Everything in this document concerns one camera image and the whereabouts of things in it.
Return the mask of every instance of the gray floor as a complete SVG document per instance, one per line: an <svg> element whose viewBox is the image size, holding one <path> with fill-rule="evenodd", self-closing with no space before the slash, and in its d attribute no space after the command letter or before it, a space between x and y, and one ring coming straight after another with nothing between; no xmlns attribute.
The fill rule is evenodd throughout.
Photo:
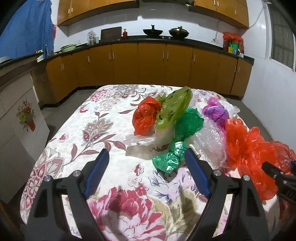
<svg viewBox="0 0 296 241"><path fill-rule="evenodd" d="M91 90L78 90L69 99L67 99L59 107L44 108L42 114L49 127L50 133L48 140L52 139L56 132L61 128L65 121L73 114L73 112L94 92ZM240 100L226 98L228 102L237 106L241 111L239 116L245 121L246 125L251 128L258 126L261 135L266 141L272 140L271 136L261 124L261 122L254 116L254 114L242 103Z"/></svg>

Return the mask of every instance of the tablecloth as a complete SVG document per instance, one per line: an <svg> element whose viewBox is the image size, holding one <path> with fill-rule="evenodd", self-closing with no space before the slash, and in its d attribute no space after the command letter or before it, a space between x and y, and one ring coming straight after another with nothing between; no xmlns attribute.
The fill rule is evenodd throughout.
<svg viewBox="0 0 296 241"><path fill-rule="evenodd" d="M96 90L63 124L36 162L25 186L20 213L27 223L37 190L46 175L67 177L94 160L102 148L110 163L96 193L87 203L107 240L186 240L206 205L188 171L181 163L177 171L159 173L151 157L162 153L168 143L153 148L127 151L123 143L134 132L132 116L147 96L171 93L179 87L159 85L106 85ZM201 110L210 97L221 95L192 89ZM238 172L226 173L239 177ZM71 233L80 237L67 196L63 204ZM227 196L214 235L221 234L227 221L231 196ZM270 237L278 231L280 205L277 196L263 203Z"/></svg>

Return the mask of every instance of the green plastic bag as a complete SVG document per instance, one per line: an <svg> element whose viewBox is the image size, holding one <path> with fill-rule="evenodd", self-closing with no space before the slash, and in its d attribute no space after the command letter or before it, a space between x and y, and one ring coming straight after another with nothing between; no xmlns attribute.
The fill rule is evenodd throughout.
<svg viewBox="0 0 296 241"><path fill-rule="evenodd" d="M152 159L155 168L171 173L179 166L184 158L186 149L189 147L184 141L201 130L204 119L193 108L187 108L183 115L176 121L175 137L173 138L168 153L161 154Z"/></svg>
<svg viewBox="0 0 296 241"><path fill-rule="evenodd" d="M167 97L157 96L156 99L162 103L161 110L156 115L157 129L165 129L175 122L187 109L192 98L189 87L183 87L170 93Z"/></svg>

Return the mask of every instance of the blue cloth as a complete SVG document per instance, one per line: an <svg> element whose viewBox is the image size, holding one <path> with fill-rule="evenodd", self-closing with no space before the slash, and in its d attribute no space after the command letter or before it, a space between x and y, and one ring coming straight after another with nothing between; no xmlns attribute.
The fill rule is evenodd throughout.
<svg viewBox="0 0 296 241"><path fill-rule="evenodd" d="M0 36L0 57L18 58L36 50L54 50L54 25L50 0L27 0L13 15Z"/></svg>

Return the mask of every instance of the metal screw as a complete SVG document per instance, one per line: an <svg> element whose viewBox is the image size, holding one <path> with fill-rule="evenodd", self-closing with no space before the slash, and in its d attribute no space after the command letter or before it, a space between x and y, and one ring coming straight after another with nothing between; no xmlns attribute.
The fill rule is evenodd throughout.
<svg viewBox="0 0 296 241"><path fill-rule="evenodd" d="M221 176L221 174L222 174L222 172L219 170L214 170L213 173L215 176Z"/></svg>
<svg viewBox="0 0 296 241"><path fill-rule="evenodd" d="M74 177L79 177L80 174L81 174L81 171L76 170L76 171L74 171L72 174L73 174Z"/></svg>
<svg viewBox="0 0 296 241"><path fill-rule="evenodd" d="M244 179L245 181L250 181L250 180L251 180L251 178L250 178L248 175L244 175L244 176L243 176L243 179Z"/></svg>
<svg viewBox="0 0 296 241"><path fill-rule="evenodd" d="M51 178L52 178L51 176L46 176L46 177L44 178L44 181L49 182Z"/></svg>

